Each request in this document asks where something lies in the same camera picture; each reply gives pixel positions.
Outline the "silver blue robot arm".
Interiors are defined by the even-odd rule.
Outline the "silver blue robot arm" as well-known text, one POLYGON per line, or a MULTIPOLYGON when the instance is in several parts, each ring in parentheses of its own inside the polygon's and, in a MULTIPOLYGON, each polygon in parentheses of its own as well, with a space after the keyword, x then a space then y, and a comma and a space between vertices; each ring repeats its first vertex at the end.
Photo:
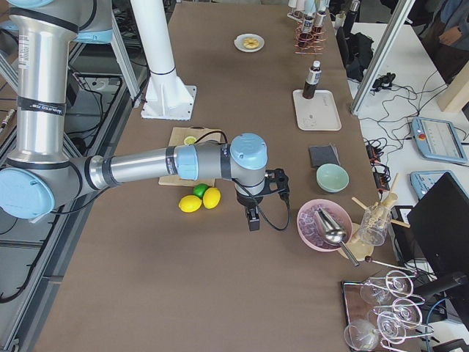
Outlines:
POLYGON ((109 158, 64 154, 69 44, 109 43, 111 2, 11 1, 10 17, 19 30, 18 117, 16 146, 1 171, 5 212, 34 219, 93 191, 178 175, 234 181, 250 229, 259 229, 267 146, 254 133, 229 144, 203 142, 109 158))

